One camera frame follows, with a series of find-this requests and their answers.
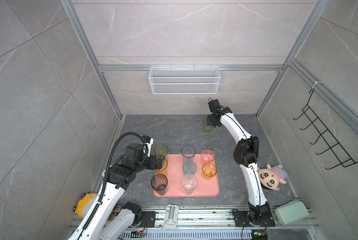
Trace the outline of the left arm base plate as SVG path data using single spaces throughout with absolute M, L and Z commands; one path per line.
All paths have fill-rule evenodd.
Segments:
M 146 221 L 145 225 L 147 228 L 153 228 L 155 226 L 155 221 L 156 221 L 156 212 L 142 211 L 142 217 L 139 224 L 137 225 L 137 228 L 143 228 L 144 220 Z

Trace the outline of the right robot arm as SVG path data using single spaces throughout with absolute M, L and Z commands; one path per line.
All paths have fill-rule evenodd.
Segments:
M 247 184 L 248 218 L 253 226 L 260 226 L 271 219 L 272 214 L 258 172 L 259 138 L 249 134 L 236 119 L 232 110 L 222 106 L 217 99 L 209 99 L 208 106 L 211 114 L 207 116 L 207 125 L 226 127 L 237 144 L 233 157 L 241 168 Z

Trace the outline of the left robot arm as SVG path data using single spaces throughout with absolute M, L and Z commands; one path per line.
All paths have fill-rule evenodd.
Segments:
M 124 154 L 112 165 L 115 150 L 126 136 L 135 136 L 138 143 L 129 144 Z M 143 170 L 159 170 L 165 157 L 151 153 L 153 138 L 134 132 L 127 132 L 115 141 L 104 171 L 102 187 L 80 225 L 70 236 L 71 240 L 116 240 L 131 226 L 136 227 L 142 220 L 141 206 L 128 202 L 121 207 L 118 215 L 107 224 L 114 207 L 125 193 L 136 174 Z

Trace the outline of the clear glass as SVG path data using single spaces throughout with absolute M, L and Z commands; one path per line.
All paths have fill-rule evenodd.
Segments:
M 195 175 L 186 174 L 182 178 L 182 187 L 187 195 L 191 195 L 198 186 L 198 179 Z

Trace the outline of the short yellow glass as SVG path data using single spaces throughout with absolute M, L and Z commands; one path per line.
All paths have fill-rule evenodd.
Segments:
M 205 163 L 202 166 L 202 177 L 209 181 L 217 174 L 217 167 L 213 163 Z

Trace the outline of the tall blue glass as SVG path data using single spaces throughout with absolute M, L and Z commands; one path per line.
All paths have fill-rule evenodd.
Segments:
M 182 148 L 181 154 L 183 163 L 193 162 L 196 155 L 196 149 L 193 146 L 186 145 Z

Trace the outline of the tall yellow glass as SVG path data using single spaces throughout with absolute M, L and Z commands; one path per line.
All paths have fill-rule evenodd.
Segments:
M 158 175 L 158 174 L 166 175 L 167 174 L 167 166 L 168 166 L 168 161 L 164 160 L 163 164 L 162 164 L 162 168 L 160 170 L 155 170 L 155 175 Z

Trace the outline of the tall green glass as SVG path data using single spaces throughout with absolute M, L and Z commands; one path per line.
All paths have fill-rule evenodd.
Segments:
M 166 145 L 157 145 L 154 149 L 154 154 L 157 155 L 162 155 L 165 157 L 165 159 L 168 161 L 169 160 L 169 147 Z

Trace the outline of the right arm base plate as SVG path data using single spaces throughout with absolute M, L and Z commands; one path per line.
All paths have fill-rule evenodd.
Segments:
M 232 210 L 236 227 L 275 227 L 272 215 L 255 218 L 250 211 Z

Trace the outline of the teal dimpled glass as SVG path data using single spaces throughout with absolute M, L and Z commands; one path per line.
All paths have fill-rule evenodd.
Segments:
M 191 174 L 194 175 L 197 171 L 197 165 L 193 161 L 186 161 L 183 164 L 183 173 L 184 175 Z

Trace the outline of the pink tray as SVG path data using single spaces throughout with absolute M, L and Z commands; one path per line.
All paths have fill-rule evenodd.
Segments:
M 202 167 L 206 163 L 202 160 L 200 154 L 196 154 L 194 163 L 197 165 L 195 177 L 198 180 L 198 185 L 191 195 L 187 195 L 182 186 L 183 173 L 183 158 L 181 154 L 169 154 L 168 166 L 166 168 L 166 177 L 168 179 L 168 186 L 166 193 L 159 195 L 153 191 L 158 198 L 179 198 L 179 197 L 216 197 L 220 193 L 218 182 L 218 175 L 215 175 L 210 180 L 203 178 Z

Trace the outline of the short green glass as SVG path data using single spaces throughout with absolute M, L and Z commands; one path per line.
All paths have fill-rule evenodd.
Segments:
M 209 133 L 212 133 L 214 129 L 215 129 L 215 127 L 213 125 L 208 125 L 207 124 L 207 119 L 204 119 L 204 121 L 203 121 L 203 132 L 205 134 L 209 134 Z

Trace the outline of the pink glass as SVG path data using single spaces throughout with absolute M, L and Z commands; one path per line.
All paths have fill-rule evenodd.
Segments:
M 215 160 L 215 153 L 211 150 L 203 150 L 201 152 L 201 159 L 205 163 L 211 163 Z

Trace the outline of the tall dark grey glass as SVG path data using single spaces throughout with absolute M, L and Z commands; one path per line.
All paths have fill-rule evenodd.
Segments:
M 157 194 L 163 196 L 167 190 L 168 179 L 163 174 L 157 174 L 152 178 L 151 186 Z

